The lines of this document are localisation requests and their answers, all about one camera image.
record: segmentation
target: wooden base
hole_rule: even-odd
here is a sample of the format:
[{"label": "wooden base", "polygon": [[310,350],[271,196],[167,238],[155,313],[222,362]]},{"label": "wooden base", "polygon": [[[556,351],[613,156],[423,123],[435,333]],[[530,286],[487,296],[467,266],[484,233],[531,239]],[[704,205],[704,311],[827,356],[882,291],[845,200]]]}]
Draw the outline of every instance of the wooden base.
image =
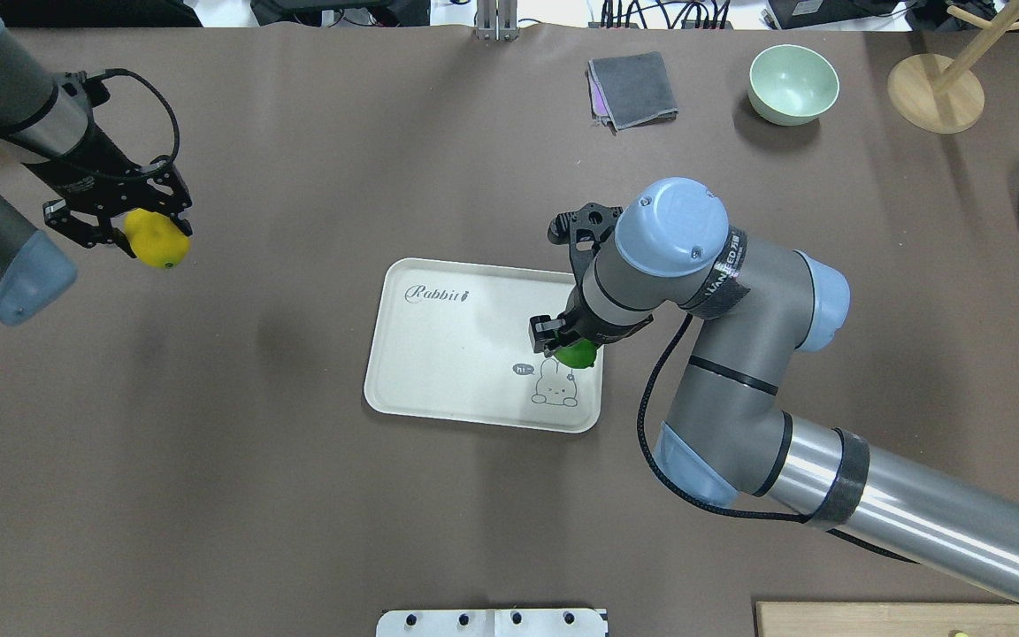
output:
[{"label": "wooden base", "polygon": [[962,132],[982,116],[985,91],[973,72],[963,72],[942,93],[934,93],[931,84],[951,62],[951,57],[922,53],[891,69],[887,77],[891,103],[911,124],[931,132]]},{"label": "wooden base", "polygon": [[757,601],[759,637],[1019,637],[1014,604]]}]

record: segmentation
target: yellow fruit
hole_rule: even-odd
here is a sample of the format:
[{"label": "yellow fruit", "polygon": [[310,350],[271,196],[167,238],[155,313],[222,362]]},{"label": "yellow fruit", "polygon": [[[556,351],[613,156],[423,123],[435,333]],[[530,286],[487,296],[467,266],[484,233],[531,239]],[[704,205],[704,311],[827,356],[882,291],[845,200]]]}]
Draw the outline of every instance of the yellow fruit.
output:
[{"label": "yellow fruit", "polygon": [[192,247],[169,218],[142,207],[124,215],[124,235],[141,261],[163,269],[177,266]]}]

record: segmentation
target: folded towel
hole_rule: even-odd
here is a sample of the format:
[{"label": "folded towel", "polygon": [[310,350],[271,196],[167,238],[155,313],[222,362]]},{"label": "folded towel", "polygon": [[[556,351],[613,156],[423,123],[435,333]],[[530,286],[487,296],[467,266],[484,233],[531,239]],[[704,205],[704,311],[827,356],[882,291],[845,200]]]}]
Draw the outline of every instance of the folded towel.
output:
[{"label": "folded towel", "polygon": [[679,106],[658,51],[589,60],[589,92],[595,119],[615,130],[675,119]]}]

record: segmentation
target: green fruit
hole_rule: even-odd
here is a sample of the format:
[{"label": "green fruit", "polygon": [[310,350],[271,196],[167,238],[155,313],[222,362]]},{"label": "green fruit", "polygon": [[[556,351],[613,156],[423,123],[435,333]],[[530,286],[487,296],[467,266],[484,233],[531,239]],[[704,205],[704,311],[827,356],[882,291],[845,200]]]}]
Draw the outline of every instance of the green fruit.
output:
[{"label": "green fruit", "polygon": [[586,370],[595,364],[595,351],[597,351],[597,346],[594,342],[582,338],[553,352],[553,358],[566,367],[571,367],[574,370]]}]

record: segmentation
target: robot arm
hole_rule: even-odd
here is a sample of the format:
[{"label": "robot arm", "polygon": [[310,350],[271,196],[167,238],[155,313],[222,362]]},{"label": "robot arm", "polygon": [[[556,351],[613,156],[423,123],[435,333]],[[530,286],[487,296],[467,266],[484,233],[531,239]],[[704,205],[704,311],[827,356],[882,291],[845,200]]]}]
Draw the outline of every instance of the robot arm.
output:
[{"label": "robot arm", "polygon": [[[131,162],[93,119],[109,98],[106,77],[137,73],[110,69],[50,75],[12,39],[0,19],[0,138],[17,161],[60,199],[44,206],[45,224],[92,249],[115,245],[137,257],[112,220],[132,209],[166,215],[180,232],[192,228],[182,213],[192,205],[173,161],[175,149],[141,166]],[[91,221],[74,217],[86,215]],[[76,269],[45,233],[0,198],[0,321],[24,321],[72,285]]]},{"label": "robot arm", "polygon": [[772,497],[806,525],[1019,603],[1018,503],[774,406],[793,352],[820,350],[844,323],[844,275],[729,225],[719,199],[682,177],[622,214],[560,215],[549,238],[570,245],[578,284],[557,318],[531,319],[535,351],[560,359],[625,338],[666,302],[705,321],[653,453],[683,491],[713,507]]}]

